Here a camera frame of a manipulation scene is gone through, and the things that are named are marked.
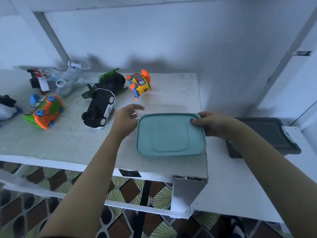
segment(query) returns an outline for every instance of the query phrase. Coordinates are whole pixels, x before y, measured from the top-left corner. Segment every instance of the white toy car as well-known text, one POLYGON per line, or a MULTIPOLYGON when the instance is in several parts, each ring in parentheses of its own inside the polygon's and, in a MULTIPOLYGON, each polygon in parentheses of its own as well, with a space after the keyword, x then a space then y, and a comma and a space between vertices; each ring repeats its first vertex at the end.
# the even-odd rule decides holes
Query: white toy car
POLYGON ((114 112, 115 95, 113 92, 97 88, 91 94, 91 101, 86 112, 81 115, 84 124, 91 128, 103 128, 114 112))

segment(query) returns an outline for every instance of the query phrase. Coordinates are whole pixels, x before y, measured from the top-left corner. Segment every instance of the hand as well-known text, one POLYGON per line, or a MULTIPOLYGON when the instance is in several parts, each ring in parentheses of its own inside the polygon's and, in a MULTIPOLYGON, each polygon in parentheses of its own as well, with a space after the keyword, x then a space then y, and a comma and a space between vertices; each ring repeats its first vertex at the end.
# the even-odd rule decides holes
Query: hand
POLYGON ((128 136, 138 125, 135 109, 144 109, 144 107, 139 104, 129 104, 116 112, 110 132, 122 140, 128 136))
POLYGON ((228 141, 235 141, 248 126, 241 121, 214 112, 198 113, 201 119, 191 119, 191 123, 203 126, 206 136, 216 136, 228 141))

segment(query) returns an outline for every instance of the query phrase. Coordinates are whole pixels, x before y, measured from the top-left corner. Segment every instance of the forearm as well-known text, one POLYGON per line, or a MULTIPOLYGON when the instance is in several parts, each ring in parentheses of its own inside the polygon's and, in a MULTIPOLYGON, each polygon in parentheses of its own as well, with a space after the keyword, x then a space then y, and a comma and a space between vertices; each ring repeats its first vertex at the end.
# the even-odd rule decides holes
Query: forearm
POLYGON ((121 139, 109 133, 42 229, 39 237, 94 237, 121 139))
POLYGON ((315 236, 317 184, 251 128, 235 143, 293 236, 315 236))

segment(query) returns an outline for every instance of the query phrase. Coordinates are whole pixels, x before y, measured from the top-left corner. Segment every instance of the toy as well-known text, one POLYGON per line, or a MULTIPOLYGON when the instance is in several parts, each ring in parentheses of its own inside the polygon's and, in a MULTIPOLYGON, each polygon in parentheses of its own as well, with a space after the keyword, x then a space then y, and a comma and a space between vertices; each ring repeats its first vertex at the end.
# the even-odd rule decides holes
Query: toy
POLYGON ((53 70, 53 76, 57 79, 56 86, 57 86, 57 94, 60 96, 66 96, 71 93, 73 90, 73 87, 75 85, 82 85, 84 83, 92 83, 97 82, 97 79, 89 79, 84 78, 83 76, 83 70, 90 69, 89 64, 84 67, 81 63, 74 63, 71 61, 68 61, 69 68, 66 72, 59 72, 54 69, 53 70))
POLYGON ((52 74, 45 69, 28 69, 28 73, 31 74, 30 83, 32 88, 39 88, 41 94, 44 95, 46 91, 52 91, 56 88, 56 78, 52 77, 52 74))
POLYGON ((87 112, 81 115, 84 124, 91 128, 103 128, 114 112, 115 95, 113 92, 97 88, 91 95, 87 112))
POLYGON ((33 94, 31 104, 31 108, 24 114, 23 118, 39 128, 52 127, 58 115, 64 111, 64 104, 57 95, 39 96, 33 94))
POLYGON ((84 99, 91 98, 91 94, 96 91, 97 88, 109 90, 116 96, 126 91, 128 88, 124 88, 125 78, 122 74, 116 73, 117 70, 119 70, 119 68, 99 76, 98 83, 95 83, 93 87, 90 84, 87 84, 89 91, 84 92, 81 96, 84 99))
POLYGON ((15 114, 23 112, 22 109, 15 106, 16 101, 9 95, 0 95, 0 120, 6 120, 15 114))
POLYGON ((142 69, 142 73, 126 76, 126 79, 129 81, 130 88, 135 94, 135 100, 139 98, 141 93, 151 90, 151 77, 144 69, 142 69))

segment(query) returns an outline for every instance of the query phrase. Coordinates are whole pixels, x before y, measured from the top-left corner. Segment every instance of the blue ear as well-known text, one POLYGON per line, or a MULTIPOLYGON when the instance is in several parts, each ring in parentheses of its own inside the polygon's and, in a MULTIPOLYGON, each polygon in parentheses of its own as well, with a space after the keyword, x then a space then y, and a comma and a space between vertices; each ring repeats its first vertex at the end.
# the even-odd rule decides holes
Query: blue ear
POLYGON ((32 94, 30 97, 30 102, 31 104, 35 104, 36 101, 38 101, 41 98, 41 96, 39 96, 38 94, 32 94))

